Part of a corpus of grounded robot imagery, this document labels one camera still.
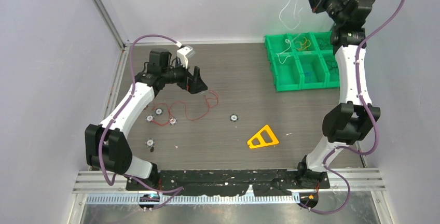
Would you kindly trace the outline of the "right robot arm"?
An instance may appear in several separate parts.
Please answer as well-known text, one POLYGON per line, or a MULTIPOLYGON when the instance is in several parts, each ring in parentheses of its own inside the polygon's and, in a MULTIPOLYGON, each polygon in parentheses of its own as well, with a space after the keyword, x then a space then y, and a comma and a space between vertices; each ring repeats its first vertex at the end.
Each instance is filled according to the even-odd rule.
POLYGON ((339 103, 323 119, 323 136, 297 167, 296 182, 313 188, 327 177, 327 166, 341 152, 362 141, 380 117, 368 95, 364 58, 364 24, 375 0, 308 0, 314 13, 325 12, 333 20, 331 45, 339 83, 339 103))

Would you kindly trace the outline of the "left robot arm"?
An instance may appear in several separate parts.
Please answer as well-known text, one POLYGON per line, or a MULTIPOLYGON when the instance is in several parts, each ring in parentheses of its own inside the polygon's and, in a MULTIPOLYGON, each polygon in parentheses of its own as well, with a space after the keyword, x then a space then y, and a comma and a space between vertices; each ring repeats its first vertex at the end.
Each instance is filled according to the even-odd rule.
POLYGON ((133 79, 131 88, 116 108, 99 124, 90 124, 85 129, 86 162, 100 169, 111 186, 114 175, 129 175, 139 178, 147 190, 155 189, 159 183, 157 166, 133 155, 127 136, 143 109, 151 103, 168 84, 176 84, 190 94, 208 89, 200 76, 200 68, 189 71, 189 58, 194 54, 191 46, 178 48, 171 58, 167 49, 154 48, 149 60, 133 79))

